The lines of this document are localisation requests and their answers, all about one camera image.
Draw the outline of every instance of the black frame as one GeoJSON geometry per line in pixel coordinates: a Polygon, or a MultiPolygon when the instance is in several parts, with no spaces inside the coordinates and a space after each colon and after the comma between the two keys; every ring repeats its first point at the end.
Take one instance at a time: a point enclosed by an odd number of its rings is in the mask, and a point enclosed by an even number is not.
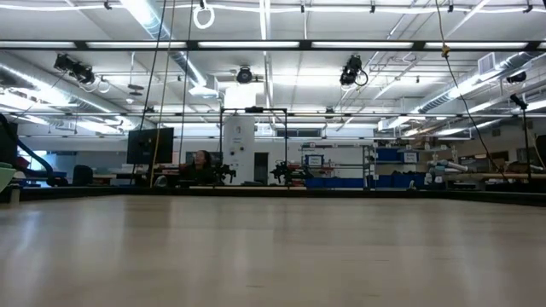
{"type": "MultiPolygon", "coordinates": [[[[300,39],[283,39],[283,40],[210,40],[210,41],[198,41],[198,40],[173,40],[172,43],[184,43],[185,47],[158,47],[156,48],[156,42],[150,40],[119,40],[119,41],[108,41],[108,40],[24,40],[24,39],[0,39],[0,43],[13,43],[17,44],[21,42],[21,46],[11,46],[11,47],[0,47],[0,50],[48,50],[48,51],[442,51],[441,45],[438,47],[428,47],[425,48],[426,43],[442,43],[438,40],[387,40],[387,39],[376,39],[376,40],[339,40],[339,39],[328,39],[328,40],[300,40],[300,39]],[[33,42],[36,43],[33,46],[25,45],[25,43],[33,42]],[[153,46],[146,48],[134,48],[134,47],[124,47],[124,48],[90,48],[88,43],[142,43],[150,42],[153,46]],[[226,47],[200,47],[199,43],[214,43],[214,42],[297,42],[298,46],[295,47],[235,47],[235,48],[226,48],[226,47]],[[410,47],[404,48],[388,48],[388,47],[354,47],[354,48],[344,48],[344,47],[313,47],[312,43],[321,43],[321,42],[332,42],[332,43],[412,43],[410,47]],[[74,47],[41,47],[39,43],[73,43],[74,47]]],[[[499,51],[499,52],[520,52],[520,51],[546,51],[546,48],[540,47],[541,43],[546,43],[546,41],[536,41],[536,40],[522,40],[522,41],[468,41],[468,40],[457,40],[457,41],[448,41],[450,43],[527,43],[523,48],[454,48],[450,52],[484,52],[484,51],[499,51]]]]}

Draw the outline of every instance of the black chair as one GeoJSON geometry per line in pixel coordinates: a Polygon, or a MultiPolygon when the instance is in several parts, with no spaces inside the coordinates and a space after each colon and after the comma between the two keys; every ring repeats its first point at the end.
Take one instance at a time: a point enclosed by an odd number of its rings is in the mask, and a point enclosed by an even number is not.
{"type": "Polygon", "coordinates": [[[93,184],[93,170],[87,165],[74,166],[73,181],[74,187],[85,187],[93,184]]]}

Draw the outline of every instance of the woman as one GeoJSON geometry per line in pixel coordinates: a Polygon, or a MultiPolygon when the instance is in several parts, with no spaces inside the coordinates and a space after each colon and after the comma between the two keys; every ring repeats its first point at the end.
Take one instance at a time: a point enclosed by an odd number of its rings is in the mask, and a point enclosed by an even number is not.
{"type": "Polygon", "coordinates": [[[206,150],[195,153],[191,165],[180,166],[180,177],[186,180],[195,180],[198,184],[211,184],[216,181],[212,171],[212,156],[206,150]]]}

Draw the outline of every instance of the metal frame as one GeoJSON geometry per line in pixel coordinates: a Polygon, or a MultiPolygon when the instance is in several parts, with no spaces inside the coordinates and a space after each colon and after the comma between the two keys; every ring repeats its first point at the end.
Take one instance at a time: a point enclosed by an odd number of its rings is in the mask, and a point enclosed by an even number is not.
{"type": "MultiPolygon", "coordinates": [[[[180,45],[181,47],[171,46],[160,46],[156,48],[157,44],[154,41],[150,40],[120,40],[120,41],[108,41],[108,40],[24,40],[24,39],[14,39],[14,40],[0,40],[0,50],[36,50],[36,51],[441,51],[440,41],[424,41],[424,40],[229,40],[229,41],[197,41],[197,40],[173,40],[171,43],[180,45]],[[245,43],[245,45],[235,46],[235,47],[202,47],[199,43],[245,43]],[[269,47],[256,47],[252,46],[253,43],[293,43],[292,47],[274,45],[269,47]],[[334,46],[334,47],[317,47],[313,46],[313,43],[372,43],[370,46],[334,46]],[[51,47],[54,43],[66,44],[65,47],[51,47]],[[91,48],[92,43],[115,43],[118,46],[111,47],[96,47],[91,48]],[[151,46],[143,47],[124,47],[123,44],[134,44],[134,43],[150,43],[151,46]],[[410,43],[408,47],[404,46],[395,46],[396,43],[410,43]],[[427,43],[440,43],[438,47],[426,46],[427,43]]],[[[523,41],[468,41],[468,40],[457,40],[446,42],[448,45],[450,43],[525,43],[526,45],[523,48],[514,48],[514,47],[463,47],[463,48],[453,48],[450,52],[480,52],[480,51],[499,51],[499,52],[520,52],[520,51],[540,51],[546,50],[546,41],[536,41],[536,40],[523,40],[523,41]]]]}
{"type": "MultiPolygon", "coordinates": [[[[267,109],[265,108],[264,111],[267,110],[287,110],[286,108],[273,108],[273,109],[267,109]]],[[[160,115],[158,113],[136,113],[136,112],[127,112],[127,113],[75,113],[75,112],[0,112],[4,115],[13,115],[13,116],[21,116],[23,114],[25,115],[32,115],[32,116],[78,116],[78,117],[86,117],[86,116],[95,116],[95,117],[110,117],[110,116],[138,116],[142,117],[145,116],[147,118],[153,118],[153,117],[159,117],[160,115]]],[[[219,116],[221,113],[185,113],[186,117],[212,117],[212,116],[219,116]]],[[[255,116],[255,117],[275,117],[277,116],[274,113],[238,113],[241,116],[255,116]]],[[[182,113],[163,113],[163,117],[180,117],[182,116],[182,113]]],[[[523,118],[523,114],[480,114],[480,113],[473,113],[471,115],[468,115],[467,113],[375,113],[375,112],[366,112],[366,113],[289,113],[288,111],[285,112],[285,118],[288,117],[307,117],[307,118],[324,118],[324,116],[329,117],[339,117],[339,118],[350,118],[350,117],[356,117],[356,118],[378,118],[378,117],[397,117],[397,116],[410,116],[410,117],[416,117],[416,118],[437,118],[437,117],[446,117],[448,119],[467,119],[470,116],[472,116],[473,119],[517,119],[517,118],[523,118]]],[[[546,113],[528,113],[526,115],[528,119],[544,119],[546,118],[546,113]]]]}
{"type": "MultiPolygon", "coordinates": [[[[288,165],[288,110],[286,108],[281,107],[273,107],[273,108],[260,108],[259,109],[262,112],[270,112],[269,116],[276,116],[275,111],[277,112],[283,112],[284,113],[284,163],[288,165]]],[[[264,113],[247,113],[247,110],[245,108],[237,108],[237,107],[221,107],[220,108],[220,153],[221,154],[221,163],[224,163],[224,113],[225,111],[235,111],[233,114],[246,114],[247,116],[259,116],[264,113]]]]}

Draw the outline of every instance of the desk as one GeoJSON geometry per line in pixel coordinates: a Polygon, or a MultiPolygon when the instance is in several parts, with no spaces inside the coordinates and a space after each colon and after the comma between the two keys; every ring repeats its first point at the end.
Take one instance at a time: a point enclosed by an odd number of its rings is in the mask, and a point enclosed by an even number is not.
{"type": "MultiPolygon", "coordinates": [[[[526,180],[527,174],[504,173],[504,177],[506,177],[507,179],[526,180]]],[[[446,182],[454,182],[454,181],[472,182],[476,184],[476,188],[480,190],[485,190],[485,181],[489,179],[504,179],[504,177],[500,173],[449,174],[449,175],[444,175],[444,180],[446,182]]],[[[531,179],[546,180],[546,174],[531,174],[531,179]]]]}

